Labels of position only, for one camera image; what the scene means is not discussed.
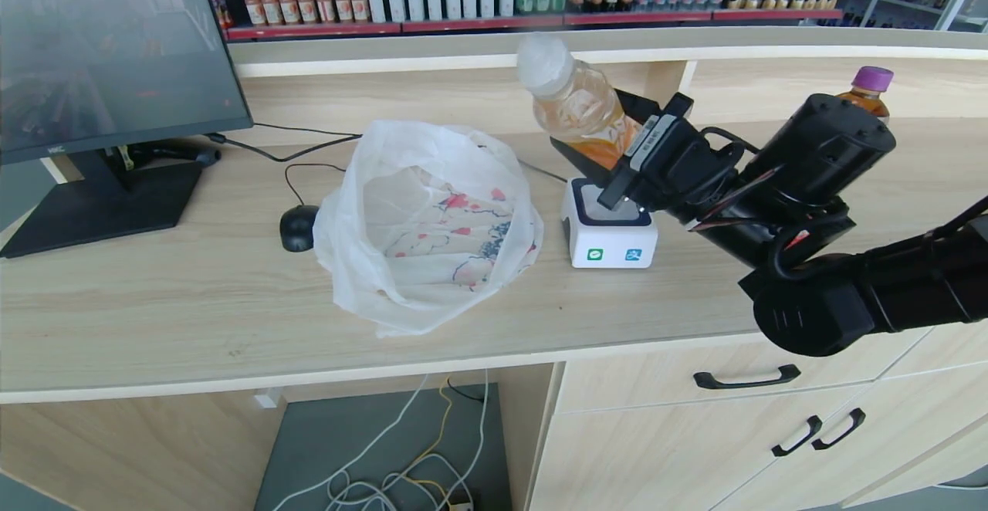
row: white bottle cap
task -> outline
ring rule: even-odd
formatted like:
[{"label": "white bottle cap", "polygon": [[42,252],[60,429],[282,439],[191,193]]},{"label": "white bottle cap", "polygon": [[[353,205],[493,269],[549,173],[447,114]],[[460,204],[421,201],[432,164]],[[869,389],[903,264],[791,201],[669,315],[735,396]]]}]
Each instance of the white bottle cap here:
[{"label": "white bottle cap", "polygon": [[576,60],[561,39],[544,32],[522,37],[518,80],[534,96],[552,96],[569,83]]}]

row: wooden countertop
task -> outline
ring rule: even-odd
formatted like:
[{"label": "wooden countertop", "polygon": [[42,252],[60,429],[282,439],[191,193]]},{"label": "wooden countertop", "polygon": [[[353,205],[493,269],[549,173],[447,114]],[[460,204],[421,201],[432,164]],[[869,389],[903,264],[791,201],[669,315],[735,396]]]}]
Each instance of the wooden countertop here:
[{"label": "wooden countertop", "polygon": [[[562,30],[593,64],[779,57],[988,59],[988,37],[969,32],[835,26],[680,26]],[[290,40],[230,44],[243,79],[515,66],[519,33]]]},{"label": "wooden countertop", "polygon": [[[755,144],[778,126],[724,125]],[[858,227],[835,249],[916,234],[984,195],[988,120],[892,127],[899,148],[844,194]],[[572,173],[543,135],[505,141],[523,160]],[[346,165],[352,149],[304,161]],[[546,222],[536,265],[429,335],[377,339],[375,324],[334,306],[313,253],[279,244],[279,218],[294,205],[283,165],[232,147],[223,156],[176,229],[0,261],[0,403],[474,370],[759,335],[735,285],[746,268],[666,215],[651,269],[572,269],[559,223],[563,186],[529,173]],[[330,169],[293,170],[314,204],[341,179]]]}]

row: computer monitor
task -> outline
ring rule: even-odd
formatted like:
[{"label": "computer monitor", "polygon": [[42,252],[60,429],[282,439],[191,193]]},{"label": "computer monitor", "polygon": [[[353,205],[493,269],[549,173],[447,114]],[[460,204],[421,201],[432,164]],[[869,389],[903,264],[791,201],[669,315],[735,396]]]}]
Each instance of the computer monitor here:
[{"label": "computer monitor", "polygon": [[84,176],[0,256],[176,226],[201,164],[120,173],[103,153],[253,125],[209,0],[0,0],[0,36],[0,164],[64,154]]}]

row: bottle cap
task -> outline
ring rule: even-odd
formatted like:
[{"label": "bottle cap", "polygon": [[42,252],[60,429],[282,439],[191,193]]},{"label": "bottle cap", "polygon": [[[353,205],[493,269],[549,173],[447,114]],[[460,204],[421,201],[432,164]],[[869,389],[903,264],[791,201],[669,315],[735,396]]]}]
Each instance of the bottle cap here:
[{"label": "bottle cap", "polygon": [[854,75],[854,81],[851,81],[851,85],[857,86],[858,89],[883,93],[888,90],[889,85],[892,85],[892,77],[894,76],[895,74],[885,67],[868,65],[858,69],[858,74]]},{"label": "bottle cap", "polygon": [[518,79],[536,96],[552,96],[569,82],[576,60],[551,34],[526,34],[518,46]]}]

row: monitor base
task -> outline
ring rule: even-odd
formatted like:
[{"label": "monitor base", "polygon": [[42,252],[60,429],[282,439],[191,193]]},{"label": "monitor base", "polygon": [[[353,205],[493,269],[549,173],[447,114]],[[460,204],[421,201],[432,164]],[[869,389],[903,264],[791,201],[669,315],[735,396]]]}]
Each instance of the monitor base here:
[{"label": "monitor base", "polygon": [[72,247],[175,227],[202,173],[198,162],[127,172],[127,191],[108,195],[89,180],[57,184],[0,257]]}]

